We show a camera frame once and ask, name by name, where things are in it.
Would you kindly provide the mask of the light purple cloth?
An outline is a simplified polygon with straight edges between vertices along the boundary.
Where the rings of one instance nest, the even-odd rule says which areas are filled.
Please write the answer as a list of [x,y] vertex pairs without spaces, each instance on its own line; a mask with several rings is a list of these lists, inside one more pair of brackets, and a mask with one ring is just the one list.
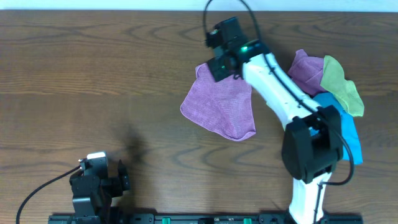
[[220,136],[243,141],[256,134],[252,87],[233,77],[216,82],[208,65],[195,68],[196,80],[180,106],[190,121]]

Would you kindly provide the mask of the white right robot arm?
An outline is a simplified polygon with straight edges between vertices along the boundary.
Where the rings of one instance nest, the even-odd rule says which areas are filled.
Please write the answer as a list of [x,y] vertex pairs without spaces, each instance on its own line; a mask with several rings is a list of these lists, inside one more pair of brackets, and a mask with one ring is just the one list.
[[293,177],[289,213],[268,223],[348,223],[323,211],[325,187],[343,157],[340,114],[304,93],[280,68],[260,40],[249,41],[232,17],[205,31],[206,46],[214,51],[208,65],[215,81],[232,75],[250,84],[277,115],[284,129],[282,160]]

